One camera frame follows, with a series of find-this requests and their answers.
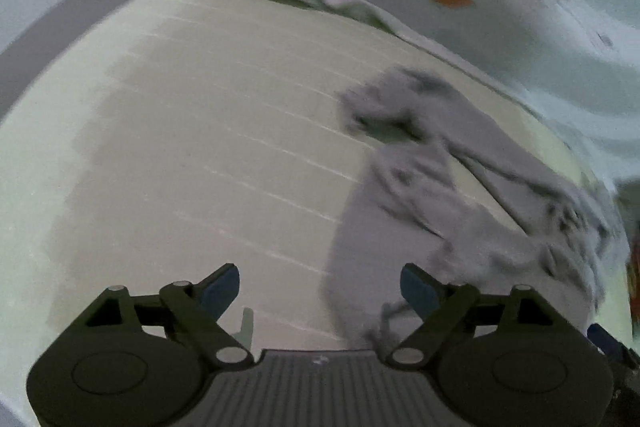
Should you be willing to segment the grey sweatpants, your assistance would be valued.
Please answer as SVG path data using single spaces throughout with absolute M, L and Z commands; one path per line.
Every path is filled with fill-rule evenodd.
M 398 68 L 345 91 L 341 118 L 383 144 L 338 226 L 324 298 L 352 349 L 392 349 L 420 325 L 400 272 L 506 295 L 526 284 L 585 329 L 628 251 L 605 188 L 544 165 L 450 83 Z

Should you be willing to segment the green grid bed sheet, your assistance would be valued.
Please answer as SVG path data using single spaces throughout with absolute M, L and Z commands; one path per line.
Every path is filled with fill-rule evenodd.
M 64 44 L 1 121 L 1 406 L 14 424 L 600 426 L 609 411 L 638 424 L 608 360 L 532 286 L 477 288 L 427 366 L 385 363 L 402 340 L 349 348 L 332 319 L 334 236 L 383 144 L 344 127 L 349 89 L 427 72 L 563 178 L 599 186 L 489 84 L 284 0 L 70 0 L 34 34 Z M 252 364 L 204 364 L 169 338 L 160 290 L 226 263 L 240 291 L 218 324 Z M 630 343 L 625 263 L 589 324 Z

